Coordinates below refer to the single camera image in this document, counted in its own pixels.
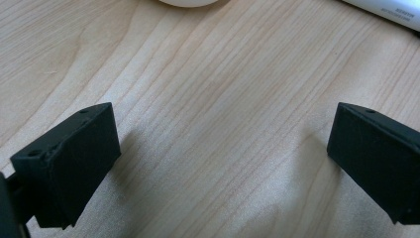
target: white device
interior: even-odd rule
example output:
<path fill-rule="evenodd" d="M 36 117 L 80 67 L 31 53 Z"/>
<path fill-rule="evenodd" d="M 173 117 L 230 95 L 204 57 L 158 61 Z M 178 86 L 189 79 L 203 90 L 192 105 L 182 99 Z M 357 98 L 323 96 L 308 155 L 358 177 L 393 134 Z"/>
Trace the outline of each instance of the white device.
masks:
<path fill-rule="evenodd" d="M 420 31 L 420 0 L 343 0 L 381 17 Z"/>
<path fill-rule="evenodd" d="M 160 1 L 176 6 L 176 7 L 202 7 L 210 3 L 217 2 L 217 0 L 160 0 Z"/>

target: hole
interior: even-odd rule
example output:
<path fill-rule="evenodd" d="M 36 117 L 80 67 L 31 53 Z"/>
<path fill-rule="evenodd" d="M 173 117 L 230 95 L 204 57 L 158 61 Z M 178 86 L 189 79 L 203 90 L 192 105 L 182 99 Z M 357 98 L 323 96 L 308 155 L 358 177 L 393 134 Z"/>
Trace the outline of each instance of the hole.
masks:
<path fill-rule="evenodd" d="M 41 150 L 33 150 L 30 153 L 28 153 L 28 156 L 35 157 L 35 156 L 39 155 L 41 152 L 42 152 Z"/>

